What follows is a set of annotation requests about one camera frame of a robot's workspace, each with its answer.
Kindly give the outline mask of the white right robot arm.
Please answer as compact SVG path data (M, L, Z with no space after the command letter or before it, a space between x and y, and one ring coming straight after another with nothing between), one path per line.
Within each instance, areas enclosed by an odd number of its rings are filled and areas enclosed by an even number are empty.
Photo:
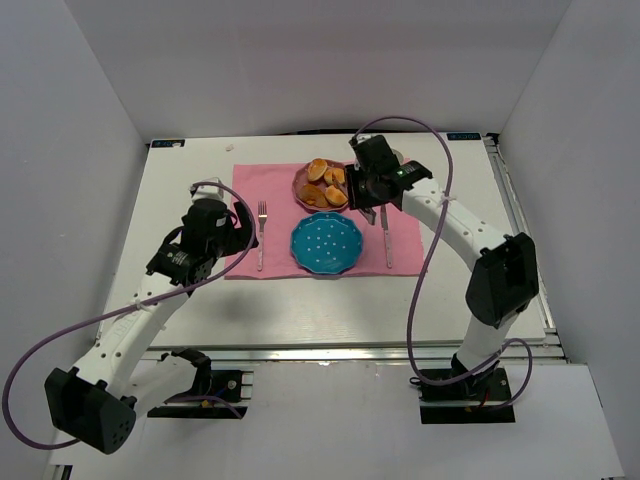
M539 293L534 241L480 219L422 164L400 162L383 136L353 136L349 144L356 157L345 169L350 209L373 223L375 208L391 204L427 226L433 241L445 242L469 268L471 318L451 362L451 380L480 377L496 366L511 326Z

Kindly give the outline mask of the metal tongs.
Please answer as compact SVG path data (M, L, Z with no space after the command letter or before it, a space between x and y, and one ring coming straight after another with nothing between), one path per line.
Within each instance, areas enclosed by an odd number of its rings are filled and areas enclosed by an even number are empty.
M384 183L375 175L369 175L354 164L344 168L345 180L338 183L339 190L347 197L348 208L358 211L368 224L376 223L375 208L383 204Z

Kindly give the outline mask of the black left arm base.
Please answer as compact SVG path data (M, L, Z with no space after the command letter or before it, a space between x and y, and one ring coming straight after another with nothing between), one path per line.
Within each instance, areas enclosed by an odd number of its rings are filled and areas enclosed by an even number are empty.
M212 366L203 352L191 348L162 353L158 362L186 361L195 372L191 387L147 413L162 419L242 419L252 395L253 372Z

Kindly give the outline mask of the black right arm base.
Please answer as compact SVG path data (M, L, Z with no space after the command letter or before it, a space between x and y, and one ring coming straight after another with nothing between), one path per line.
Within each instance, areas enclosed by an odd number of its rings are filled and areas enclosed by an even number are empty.
M509 380L504 368L497 368L470 393L464 382L442 387L424 384L411 377L409 384L419 392L423 425L511 424L516 422Z

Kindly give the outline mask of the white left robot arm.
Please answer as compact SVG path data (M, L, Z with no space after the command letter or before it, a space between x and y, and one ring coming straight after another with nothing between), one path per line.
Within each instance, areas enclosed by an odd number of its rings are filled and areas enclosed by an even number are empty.
M211 361L191 348L165 354L153 369L134 370L169 318L208 279L216 262L256 247L255 221L241 201L192 202L146 266L133 311L116 317L100 341L67 371L54 369L44 388L53 425L104 453L117 451L136 420L174 397L214 391Z

